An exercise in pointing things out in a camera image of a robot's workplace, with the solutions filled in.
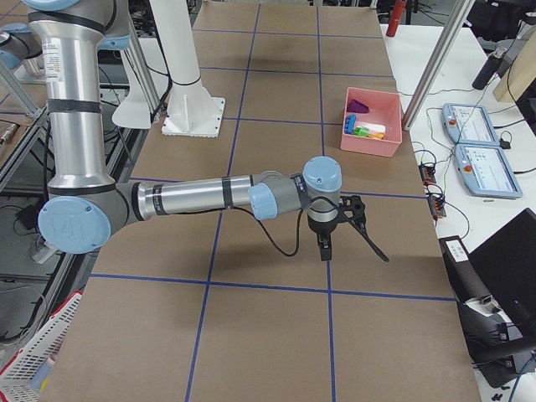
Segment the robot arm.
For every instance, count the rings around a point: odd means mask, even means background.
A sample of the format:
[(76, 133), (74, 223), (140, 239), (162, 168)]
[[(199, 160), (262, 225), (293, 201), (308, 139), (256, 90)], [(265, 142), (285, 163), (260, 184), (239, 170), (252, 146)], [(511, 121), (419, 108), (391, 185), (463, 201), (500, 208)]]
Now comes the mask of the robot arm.
[(120, 229), (154, 216), (243, 211), (258, 223), (289, 212), (316, 234), (322, 260), (332, 257), (332, 232), (350, 224), (366, 235), (365, 207), (343, 196), (337, 161), (318, 156), (291, 176), (276, 171), (181, 183), (126, 182), (134, 159), (106, 166), (97, 53), (133, 42), (125, 1), (30, 1), (28, 22), (44, 56), (55, 173), (37, 219), (56, 250), (80, 255), (102, 247)]

